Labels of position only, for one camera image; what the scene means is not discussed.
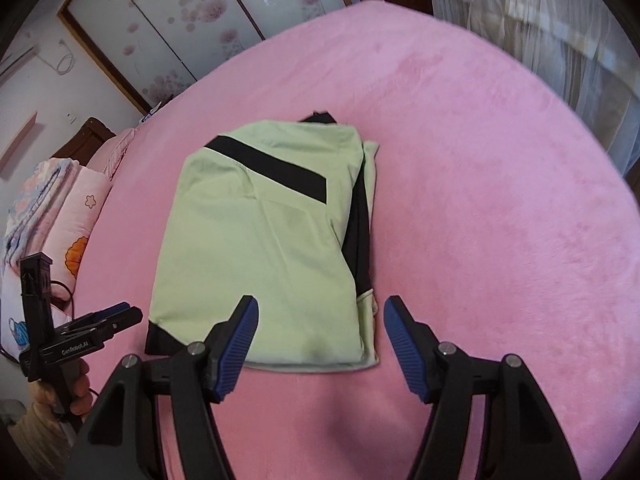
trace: pink pillow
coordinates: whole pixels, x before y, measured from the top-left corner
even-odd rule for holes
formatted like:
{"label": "pink pillow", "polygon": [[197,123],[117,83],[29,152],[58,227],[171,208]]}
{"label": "pink pillow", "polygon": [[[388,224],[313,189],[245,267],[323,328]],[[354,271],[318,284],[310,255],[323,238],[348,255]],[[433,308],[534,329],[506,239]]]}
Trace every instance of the pink pillow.
{"label": "pink pillow", "polygon": [[109,177],[109,180],[111,180],[122,161],[122,157],[127,152],[129,143],[133,140],[135,135],[136,130],[134,128],[129,128],[119,135],[111,137],[111,139],[107,140],[102,146],[100,146],[98,151],[95,152],[94,156],[92,156],[91,160],[86,165],[87,168],[89,170],[98,171],[99,173],[104,173]]}
{"label": "pink pillow", "polygon": [[[53,260],[52,281],[64,283],[71,293],[76,288],[84,249],[110,190],[111,181],[105,174],[80,168],[42,247],[42,252]],[[51,293],[63,301],[70,299],[61,285],[52,284]]]}

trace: brown wooden headboard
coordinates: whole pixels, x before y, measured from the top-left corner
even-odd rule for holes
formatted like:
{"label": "brown wooden headboard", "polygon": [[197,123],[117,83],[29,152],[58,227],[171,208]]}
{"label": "brown wooden headboard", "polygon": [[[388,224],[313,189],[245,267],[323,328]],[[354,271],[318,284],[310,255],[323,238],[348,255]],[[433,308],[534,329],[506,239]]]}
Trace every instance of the brown wooden headboard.
{"label": "brown wooden headboard", "polygon": [[55,158],[72,158],[86,166],[95,152],[115,134],[95,117],[90,117],[73,138],[53,155]]}

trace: human hand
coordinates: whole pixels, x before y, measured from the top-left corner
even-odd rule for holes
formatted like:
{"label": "human hand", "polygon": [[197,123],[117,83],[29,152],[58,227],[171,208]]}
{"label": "human hand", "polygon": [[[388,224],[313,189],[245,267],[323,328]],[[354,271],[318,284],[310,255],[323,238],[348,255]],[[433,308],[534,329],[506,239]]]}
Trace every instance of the human hand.
{"label": "human hand", "polygon": [[[71,403],[71,413],[79,415],[84,420],[91,410],[94,402],[92,394],[89,392],[89,365],[80,359],[80,376],[74,381],[73,394],[76,397]],[[33,399],[33,410],[38,418],[53,432],[62,434],[56,416],[51,411],[51,407],[56,402],[56,393],[53,386],[43,381],[29,383],[29,391]]]}

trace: beige sleeve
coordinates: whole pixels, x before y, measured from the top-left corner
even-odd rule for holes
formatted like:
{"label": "beige sleeve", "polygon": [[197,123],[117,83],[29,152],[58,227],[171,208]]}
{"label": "beige sleeve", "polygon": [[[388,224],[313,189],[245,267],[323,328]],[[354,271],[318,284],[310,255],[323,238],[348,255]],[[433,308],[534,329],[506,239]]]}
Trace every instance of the beige sleeve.
{"label": "beige sleeve", "polygon": [[64,473],[70,447],[62,431],[55,431],[52,422],[45,418],[44,410],[48,408],[32,404],[26,415],[8,430],[38,476],[44,480],[59,480]]}

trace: floral wardrobe door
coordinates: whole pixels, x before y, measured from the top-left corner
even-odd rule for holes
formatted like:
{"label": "floral wardrobe door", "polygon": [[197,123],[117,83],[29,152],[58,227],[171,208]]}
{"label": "floral wardrobe door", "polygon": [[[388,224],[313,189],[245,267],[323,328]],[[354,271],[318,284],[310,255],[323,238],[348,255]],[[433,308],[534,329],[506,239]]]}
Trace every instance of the floral wardrobe door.
{"label": "floral wardrobe door", "polygon": [[264,38],[342,7],[343,0],[71,0],[63,12],[108,60],[105,70],[153,107]]}

